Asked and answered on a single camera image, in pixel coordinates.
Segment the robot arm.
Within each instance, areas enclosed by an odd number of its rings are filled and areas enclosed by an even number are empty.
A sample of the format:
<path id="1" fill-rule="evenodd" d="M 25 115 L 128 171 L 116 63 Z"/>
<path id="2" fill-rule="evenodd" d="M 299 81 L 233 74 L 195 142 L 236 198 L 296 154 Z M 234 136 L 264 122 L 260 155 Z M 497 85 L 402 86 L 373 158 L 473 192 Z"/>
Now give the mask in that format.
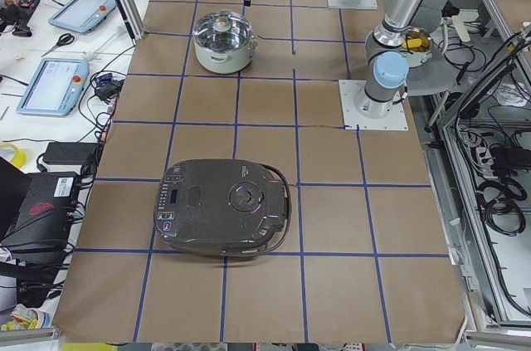
<path id="1" fill-rule="evenodd" d="M 368 34 L 365 50 L 369 77 L 353 98 L 356 110 L 370 119 L 388 115 L 393 98 L 407 79 L 409 65 L 399 52 L 422 0 L 392 0 L 380 25 Z"/>

